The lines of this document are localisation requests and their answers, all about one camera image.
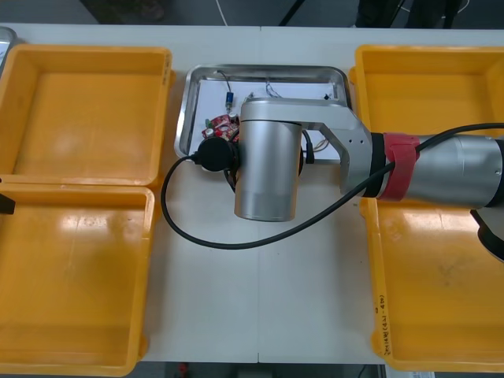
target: black cable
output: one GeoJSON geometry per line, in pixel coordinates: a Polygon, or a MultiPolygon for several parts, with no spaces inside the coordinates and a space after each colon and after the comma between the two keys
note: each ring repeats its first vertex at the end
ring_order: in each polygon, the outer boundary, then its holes
{"type": "Polygon", "coordinates": [[[224,79],[226,80],[226,84],[228,85],[228,89],[231,92],[231,85],[229,85],[229,79],[226,76],[226,74],[224,73],[224,71],[221,71],[220,69],[218,69],[217,73],[220,73],[224,77],[224,79]]]}
{"type": "Polygon", "coordinates": [[[359,374],[357,374],[357,378],[361,378],[362,373],[364,372],[365,368],[367,368],[367,367],[368,367],[367,365],[363,365],[363,366],[362,366],[361,371],[359,372],[359,374]]]}
{"type": "Polygon", "coordinates": [[[306,164],[313,164],[315,163],[315,153],[313,152],[312,139],[309,137],[307,130],[303,130],[302,134],[306,140],[306,151],[303,151],[306,152],[306,164]]]}
{"type": "MultiPolygon", "coordinates": [[[[437,135],[434,135],[430,137],[429,139],[425,140],[423,143],[421,143],[419,146],[417,146],[416,150],[417,152],[421,152],[422,150],[435,146],[436,144],[439,144],[450,137],[452,137],[455,134],[458,134],[460,132],[474,132],[476,130],[489,130],[489,129],[498,129],[498,128],[504,128],[504,124],[471,124],[468,126],[461,126],[460,128],[452,128],[450,130],[446,130],[445,132],[441,132],[437,135]]],[[[370,177],[362,181],[359,185],[357,185],[354,189],[350,190],[348,193],[346,193],[342,198],[340,198],[338,201],[330,205],[327,209],[323,210],[322,212],[318,213],[316,216],[311,217],[307,221],[301,223],[300,225],[291,228],[290,230],[287,230],[285,232],[281,232],[280,234],[270,236],[268,238],[262,239],[262,240],[256,240],[254,242],[248,242],[248,243],[233,243],[233,244],[227,244],[227,243],[215,243],[215,242],[209,242],[207,240],[202,240],[195,238],[192,235],[187,234],[183,230],[181,230],[174,222],[173,219],[170,217],[170,214],[168,212],[168,209],[166,207],[166,188],[168,187],[168,183],[170,179],[172,178],[173,173],[175,172],[176,168],[186,160],[194,159],[195,156],[186,156],[182,157],[179,160],[175,162],[175,164],[171,167],[171,169],[168,171],[165,177],[165,181],[163,182],[163,186],[161,187],[161,211],[163,212],[163,216],[165,217],[166,221],[170,225],[170,227],[175,231],[177,234],[182,236],[183,238],[198,244],[200,246],[206,246],[208,248],[215,248],[218,250],[247,250],[250,248],[257,248],[260,246],[265,246],[274,242],[278,242],[282,239],[286,239],[289,236],[293,236],[297,234],[298,232],[301,232],[308,227],[316,224],[319,221],[322,221],[326,216],[330,215],[331,213],[335,212],[337,209],[339,209],[341,206],[349,202],[353,197],[357,196],[359,193],[361,193],[364,189],[367,188],[367,186],[373,182],[374,180],[378,180],[381,176],[384,176],[388,172],[390,172],[392,169],[395,167],[395,162],[388,163],[385,165],[382,169],[376,171],[373,173],[370,177]]]]}

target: yellow plastic bin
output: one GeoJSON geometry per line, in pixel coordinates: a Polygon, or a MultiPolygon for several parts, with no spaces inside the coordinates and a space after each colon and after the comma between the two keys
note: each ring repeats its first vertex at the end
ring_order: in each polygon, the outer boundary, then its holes
{"type": "MultiPolygon", "coordinates": [[[[372,132],[504,121],[503,48],[361,46],[356,62],[358,115],[372,132]]],[[[400,370],[504,372],[504,264],[469,211],[375,199],[361,211],[375,352],[400,370]]]]}
{"type": "Polygon", "coordinates": [[[0,80],[4,183],[156,184],[172,55],[21,44],[0,80]]]}
{"type": "Polygon", "coordinates": [[[0,373],[123,376],[145,350],[154,195],[0,184],[0,373]]]}

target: floor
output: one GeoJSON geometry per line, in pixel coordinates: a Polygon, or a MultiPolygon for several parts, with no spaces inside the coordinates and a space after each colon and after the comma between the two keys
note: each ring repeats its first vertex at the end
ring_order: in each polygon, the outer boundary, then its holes
{"type": "MultiPolygon", "coordinates": [[[[123,24],[222,25],[214,0],[159,0],[165,8],[162,21],[144,20],[137,14],[118,12],[123,24]]],[[[276,26],[295,0],[220,0],[229,25],[276,26]]],[[[102,6],[104,0],[0,0],[0,22],[49,24],[96,24],[84,4],[102,6]]],[[[406,0],[405,8],[411,0],[406,0]]],[[[289,26],[350,27],[355,21],[358,0],[306,0],[289,26]]],[[[504,28],[503,0],[470,0],[456,18],[455,28],[504,28]]],[[[400,28],[408,13],[401,10],[393,24],[400,28]]]]}

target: white paper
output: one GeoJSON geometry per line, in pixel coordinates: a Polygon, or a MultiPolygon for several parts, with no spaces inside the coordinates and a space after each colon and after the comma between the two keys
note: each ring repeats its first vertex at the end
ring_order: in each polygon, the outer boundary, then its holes
{"type": "MultiPolygon", "coordinates": [[[[231,90],[235,94],[232,113],[239,114],[245,98],[254,93],[254,97],[269,97],[266,92],[265,83],[230,82],[231,90]]],[[[280,96],[285,98],[307,98],[322,99],[325,95],[333,93],[333,86],[330,83],[272,83],[272,88],[280,96]]],[[[195,124],[191,140],[191,154],[193,154],[203,140],[202,132],[206,128],[205,120],[212,120],[215,117],[226,114],[226,93],[228,86],[225,81],[202,80],[198,93],[198,105],[196,106],[195,124]]],[[[312,139],[313,147],[317,145],[324,136],[314,130],[308,131],[312,139]]],[[[302,139],[302,147],[306,148],[306,141],[302,139]]],[[[332,146],[315,153],[315,158],[339,160],[339,155],[332,146]]]]}

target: electronic component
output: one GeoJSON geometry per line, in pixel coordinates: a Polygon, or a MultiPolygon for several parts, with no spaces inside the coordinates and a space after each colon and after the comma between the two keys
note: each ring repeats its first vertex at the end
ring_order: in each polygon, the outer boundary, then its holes
{"type": "Polygon", "coordinates": [[[229,114],[233,107],[233,99],[235,94],[233,92],[226,93],[226,113],[229,114]]]}

